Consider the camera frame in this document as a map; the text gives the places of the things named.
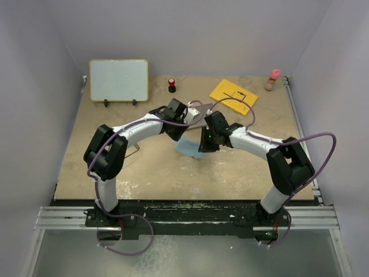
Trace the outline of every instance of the small bottle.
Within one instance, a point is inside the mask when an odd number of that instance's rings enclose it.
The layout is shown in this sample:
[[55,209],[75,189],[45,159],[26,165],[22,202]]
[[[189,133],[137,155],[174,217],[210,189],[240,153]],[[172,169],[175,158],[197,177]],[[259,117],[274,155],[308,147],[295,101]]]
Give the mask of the small bottle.
[[168,80],[168,83],[169,83],[169,87],[168,87],[168,90],[170,93],[174,93],[176,91],[176,88],[175,88],[175,80],[173,78],[170,78]]
[[276,80],[281,76],[281,71],[279,69],[273,69],[268,81],[265,84],[265,89],[271,91],[276,83]]

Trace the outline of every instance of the pink cap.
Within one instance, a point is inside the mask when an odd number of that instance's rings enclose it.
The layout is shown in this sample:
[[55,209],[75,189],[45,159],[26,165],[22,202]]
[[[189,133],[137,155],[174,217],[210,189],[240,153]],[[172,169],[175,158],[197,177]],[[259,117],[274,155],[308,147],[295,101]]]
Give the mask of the pink cap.
[[272,70],[272,73],[271,73],[271,75],[270,75],[270,78],[272,78],[272,79],[278,79],[279,78],[279,76],[281,76],[281,71],[279,70],[279,69],[273,69]]

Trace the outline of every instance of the red cap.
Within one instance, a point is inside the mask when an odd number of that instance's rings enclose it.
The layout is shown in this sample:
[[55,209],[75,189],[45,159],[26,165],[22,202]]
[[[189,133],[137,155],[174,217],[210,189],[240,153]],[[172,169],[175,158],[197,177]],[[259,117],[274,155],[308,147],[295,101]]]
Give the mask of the red cap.
[[168,83],[169,83],[169,85],[170,85],[171,87],[173,87],[173,86],[174,86],[174,84],[175,84],[175,80],[174,80],[173,78],[170,78],[170,79],[168,80]]

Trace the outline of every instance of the black base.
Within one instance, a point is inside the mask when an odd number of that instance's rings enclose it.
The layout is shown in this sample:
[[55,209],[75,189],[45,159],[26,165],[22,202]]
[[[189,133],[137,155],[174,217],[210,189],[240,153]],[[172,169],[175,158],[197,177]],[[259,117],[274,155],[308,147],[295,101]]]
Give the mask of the black base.
[[175,88],[175,85],[170,85],[168,87],[168,90],[169,90],[170,93],[174,93],[174,92],[176,92],[177,89]]
[[[256,203],[240,200],[230,201],[160,201],[120,200],[112,214],[139,214],[152,224],[156,235],[235,235],[239,238],[254,238],[253,227],[287,226],[281,211],[274,218],[259,222],[255,218]],[[86,227],[120,227],[116,218],[106,216],[97,206],[88,209]],[[123,218],[123,239],[138,239],[149,235],[150,229],[140,218]]]

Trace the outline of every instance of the wire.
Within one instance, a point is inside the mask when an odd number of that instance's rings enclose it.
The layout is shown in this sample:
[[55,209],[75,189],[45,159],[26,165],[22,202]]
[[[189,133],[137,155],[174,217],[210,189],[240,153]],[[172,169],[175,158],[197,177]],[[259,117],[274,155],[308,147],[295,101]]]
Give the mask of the wire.
[[226,97],[226,98],[220,99],[217,102],[215,102],[214,105],[211,106],[210,111],[212,111],[214,109],[214,107],[216,105],[218,105],[220,102],[223,102],[223,101],[226,101],[226,100],[235,100],[235,101],[238,101],[238,102],[241,102],[241,103],[245,104],[250,109],[251,113],[253,114],[253,121],[251,121],[251,123],[249,123],[248,125],[245,126],[246,127],[246,130],[249,127],[253,126],[253,124],[256,121],[255,112],[254,112],[253,108],[248,103],[246,103],[245,101],[242,101],[241,99],[237,99],[237,98],[233,98],[233,97]]
[[276,222],[274,223],[274,226],[273,226],[273,230],[272,230],[272,232],[274,232],[274,230],[275,230],[276,232],[278,232],[278,219],[276,219]]
[[[190,104],[192,103],[199,103],[200,106],[202,107],[203,104],[200,100],[193,100],[190,102]],[[99,242],[99,245],[102,246],[103,248],[111,251],[111,252],[114,252],[116,254],[119,254],[119,255],[122,255],[122,256],[136,256],[136,255],[139,255],[139,254],[142,254],[144,253],[146,250],[148,250],[154,240],[154,229],[152,227],[152,225],[150,224],[150,221],[148,221],[145,217],[141,216],[141,215],[138,215],[138,214],[122,214],[122,215],[113,215],[113,214],[110,214],[105,208],[104,208],[104,205],[100,199],[100,193],[99,193],[99,183],[98,183],[98,178],[97,176],[93,175],[91,173],[92,169],[93,169],[93,166],[95,165],[98,157],[101,155],[101,153],[104,151],[105,147],[107,145],[110,144],[110,142],[116,137],[118,136],[119,134],[121,134],[122,132],[124,132],[126,129],[129,129],[135,125],[138,125],[138,124],[141,124],[141,123],[144,123],[144,122],[147,122],[147,121],[159,121],[159,122],[162,122],[162,123],[167,123],[167,124],[170,124],[170,125],[174,125],[174,126],[180,126],[180,127],[185,127],[185,126],[191,126],[191,125],[195,125],[197,123],[200,122],[200,120],[202,120],[202,118],[204,117],[204,113],[201,113],[199,119],[195,122],[192,122],[190,124],[179,124],[179,123],[174,123],[174,122],[170,122],[170,121],[166,121],[166,120],[162,120],[162,119],[156,119],[156,118],[148,118],[148,119],[142,119],[142,120],[138,120],[138,121],[134,121],[128,125],[126,125],[124,127],[124,129],[122,128],[121,130],[115,132],[110,138],[107,139],[107,141],[101,146],[101,148],[99,149],[99,151],[96,153],[96,156],[93,158],[91,164],[89,165],[88,169],[87,169],[87,176],[93,178],[95,180],[95,193],[96,193],[96,198],[97,198],[97,202],[99,203],[99,206],[101,208],[101,210],[103,211],[104,214],[106,214],[107,216],[111,217],[111,218],[125,218],[125,217],[131,217],[131,216],[136,216],[140,219],[143,219],[149,226],[150,228],[150,232],[151,232],[151,237],[150,237],[150,241],[149,243],[147,244],[146,247],[144,247],[143,249],[141,249],[140,251],[137,251],[137,252],[133,252],[133,253],[130,253],[130,252],[122,252],[122,251],[118,251],[118,250],[115,250],[111,247],[108,247],[104,244],[102,244],[100,238],[99,238],[99,233],[96,234],[96,237],[97,237],[97,241]]]
[[265,246],[265,247],[274,247],[274,246],[277,246],[278,244],[280,244],[285,238],[286,236],[288,235],[289,233],[289,230],[291,229],[291,223],[292,223],[292,218],[291,218],[291,214],[285,209],[285,207],[282,207],[282,209],[286,212],[287,214],[287,219],[288,219],[288,226],[287,226],[287,229],[286,229],[286,232],[284,232],[284,234],[282,235],[281,238],[277,239],[275,241],[275,243],[273,244],[269,244],[270,242],[268,242],[267,244],[263,244],[261,241],[257,241],[259,245],[262,245],[262,246]]
[[123,226],[123,220],[121,218],[118,218],[118,220],[119,220],[119,223],[121,224],[121,229],[122,229],[122,232],[123,232],[123,228],[124,228],[124,226]]
[[261,245],[264,245],[264,246],[267,246],[267,247],[271,247],[271,246],[275,246],[275,245],[278,245],[281,241],[283,241],[285,239],[285,237],[287,236],[287,234],[289,233],[289,230],[291,229],[291,214],[285,209],[285,206],[290,202],[290,200],[298,193],[300,192],[301,190],[303,190],[307,185],[309,185],[314,179],[316,179],[316,177],[318,177],[320,175],[320,173],[323,171],[323,169],[326,167],[326,165],[328,164],[330,158],[332,157],[333,155],[333,152],[336,148],[336,145],[337,145],[337,138],[336,136],[331,133],[331,132],[323,132],[323,133],[318,133],[318,134],[312,134],[310,136],[307,136],[307,137],[304,137],[304,138],[300,138],[298,140],[293,140],[293,141],[289,141],[287,143],[280,143],[279,141],[273,141],[273,140],[269,140],[267,138],[264,138],[264,137],[260,137],[260,136],[257,136],[255,134],[252,134],[251,132],[248,132],[248,129],[249,127],[253,126],[253,124],[255,123],[256,121],[256,116],[255,116],[255,112],[253,110],[253,108],[247,104],[246,102],[240,100],[240,99],[237,99],[237,98],[233,98],[233,97],[228,97],[228,98],[223,98],[223,99],[220,99],[218,100],[211,108],[210,110],[212,110],[215,105],[219,104],[220,102],[222,101],[225,101],[225,100],[235,100],[235,101],[238,101],[238,102],[241,102],[243,104],[245,104],[251,111],[251,113],[253,114],[253,121],[251,123],[249,123],[248,125],[246,125],[246,133],[250,136],[250,137],[253,137],[254,139],[258,139],[258,140],[261,140],[261,141],[264,141],[266,143],[271,143],[271,144],[275,144],[275,145],[279,145],[279,146],[289,146],[289,145],[293,145],[293,144],[297,144],[297,143],[302,143],[304,141],[308,141],[308,140],[312,140],[312,139],[315,139],[317,137],[323,137],[323,136],[330,136],[332,138],[332,147],[327,155],[327,158],[325,159],[325,161],[323,162],[323,164],[320,166],[320,168],[318,169],[317,172],[315,172],[315,174],[309,179],[307,180],[307,182],[305,184],[303,184],[299,189],[296,189],[287,199],[286,201],[283,203],[282,205],[282,208],[283,210],[287,213],[287,217],[288,217],[288,227],[287,227],[287,230],[286,232],[283,234],[283,236],[278,239],[275,243],[273,243],[272,245],[269,245],[269,244],[262,244],[261,242],[259,242],[259,244]]
[[[222,101],[225,101],[225,100],[235,100],[235,101],[238,101],[238,102],[241,102],[243,104],[245,104],[251,111],[252,115],[253,115],[253,120],[251,121],[251,123],[249,123],[248,125],[246,125],[246,131],[248,131],[249,127],[253,126],[255,124],[255,121],[256,121],[256,115],[255,115],[255,112],[253,110],[253,108],[246,102],[240,100],[240,99],[237,99],[237,98],[232,98],[232,97],[228,97],[228,98],[223,98],[223,99],[220,99],[218,100],[216,103],[214,103],[214,105],[210,108],[210,110],[213,110],[213,108],[219,104],[220,102]],[[199,100],[193,100],[190,102],[190,104],[194,103],[194,102],[197,102],[200,104],[200,106],[203,106],[202,102],[199,101]],[[154,238],[154,232],[153,232],[153,228],[152,228],[152,225],[150,224],[150,222],[144,218],[143,216],[141,215],[136,215],[136,214],[124,214],[124,215],[111,215],[109,214],[108,211],[105,210],[105,208],[103,207],[103,204],[100,200],[100,195],[99,195],[99,188],[98,188],[98,184],[97,184],[97,177],[92,175],[91,174],[91,170],[93,169],[93,166],[95,165],[96,161],[97,161],[97,158],[101,155],[102,151],[105,149],[105,147],[116,137],[118,136],[120,133],[124,132],[126,129],[129,129],[135,125],[138,125],[138,124],[141,124],[141,123],[144,123],[144,122],[148,122],[148,121],[157,121],[157,122],[162,122],[162,123],[166,123],[166,124],[170,124],[170,125],[174,125],[174,126],[180,126],[180,127],[185,127],[185,126],[191,126],[191,125],[195,125],[197,123],[199,123],[204,117],[204,113],[201,113],[201,116],[199,117],[199,119],[195,122],[192,122],[190,124],[181,124],[181,123],[174,123],[174,122],[170,122],[170,121],[165,121],[165,120],[162,120],[162,119],[156,119],[156,118],[148,118],[148,119],[142,119],[142,120],[138,120],[138,121],[134,121],[128,125],[126,125],[124,127],[124,129],[121,129],[119,131],[117,131],[116,133],[114,133],[104,144],[103,146],[101,146],[100,150],[97,152],[95,158],[92,160],[90,166],[88,167],[88,170],[87,170],[87,175],[92,177],[93,179],[95,179],[95,192],[96,192],[96,197],[97,197],[97,200],[99,202],[99,205],[100,205],[100,208],[101,210],[108,216],[110,217],[113,217],[113,218],[123,218],[123,217],[127,217],[127,216],[137,216],[141,219],[143,219],[144,221],[147,222],[147,224],[149,225],[150,227],[150,230],[151,230],[151,239],[148,243],[148,245],[143,248],[141,251],[138,251],[138,252],[135,252],[135,253],[126,253],[126,252],[120,252],[120,251],[117,251],[115,249],[112,249],[112,248],[109,248],[105,245],[102,245],[100,240],[99,240],[99,237],[97,236],[97,240],[99,242],[99,244],[101,246],[103,246],[105,249],[108,249],[114,253],[117,253],[117,254],[121,254],[121,255],[124,255],[124,256],[135,256],[135,255],[138,255],[138,254],[141,254],[141,253],[144,253],[147,249],[149,249],[149,247],[151,246],[152,242],[153,242],[153,238]],[[297,189],[296,191],[294,191],[288,198],[287,200],[284,202],[283,206],[282,206],[282,209],[287,213],[287,218],[288,218],[288,227],[287,227],[287,230],[286,232],[283,234],[283,236],[278,239],[275,243],[273,244],[262,244],[261,242],[258,242],[260,245],[263,245],[263,246],[267,246],[268,248],[269,247],[272,247],[272,246],[276,246],[278,245],[281,241],[283,241],[287,234],[289,233],[289,230],[291,229],[291,222],[292,222],[292,219],[291,219],[291,214],[285,209],[285,205],[288,204],[288,202],[293,198],[293,196],[295,194],[297,194],[299,191],[301,191],[302,189],[304,189],[311,181],[313,181],[314,179],[316,179],[317,176],[320,175],[320,173],[322,172],[322,170],[325,168],[325,166],[328,164],[328,161],[330,160],[330,158],[332,157],[332,154],[336,148],[336,144],[337,144],[337,139],[336,139],[336,136],[331,133],[331,132],[324,132],[324,133],[318,133],[318,134],[314,134],[314,135],[311,135],[311,136],[307,136],[307,137],[304,137],[304,138],[300,138],[298,140],[293,140],[293,141],[289,141],[287,143],[280,143],[278,141],[273,141],[273,140],[268,140],[267,138],[264,138],[264,137],[259,137],[255,134],[252,134],[250,132],[247,132],[247,134],[250,136],[250,137],[253,137],[255,139],[259,139],[261,141],[264,141],[264,142],[267,142],[267,143],[271,143],[271,144],[275,144],[275,145],[279,145],[279,146],[289,146],[289,145],[293,145],[293,144],[297,144],[297,143],[301,143],[303,141],[307,141],[307,140],[311,140],[311,139],[315,139],[317,137],[322,137],[322,136],[330,136],[332,137],[333,139],[333,143],[332,143],[332,147],[331,147],[331,150],[329,151],[328,153],[328,156],[327,158],[325,159],[325,161],[323,162],[322,166],[319,168],[319,170],[304,184],[302,185],[299,189]]]

